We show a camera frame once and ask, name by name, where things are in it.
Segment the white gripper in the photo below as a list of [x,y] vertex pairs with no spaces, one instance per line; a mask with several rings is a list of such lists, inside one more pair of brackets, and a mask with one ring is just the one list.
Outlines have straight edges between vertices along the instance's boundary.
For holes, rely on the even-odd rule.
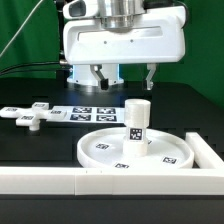
[[104,29],[100,19],[73,20],[63,31],[65,58],[72,65],[91,65],[102,90],[108,80],[97,64],[149,63],[144,88],[151,90],[155,63],[176,62],[185,54],[185,21],[183,6],[149,9],[136,15],[129,29]]

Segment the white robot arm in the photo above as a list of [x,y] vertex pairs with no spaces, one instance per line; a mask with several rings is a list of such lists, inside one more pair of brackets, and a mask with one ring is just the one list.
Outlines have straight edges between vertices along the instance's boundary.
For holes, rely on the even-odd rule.
[[185,54],[187,8],[175,0],[72,0],[63,7],[67,82],[103,92],[123,85],[121,64],[145,64],[146,86],[159,63]]

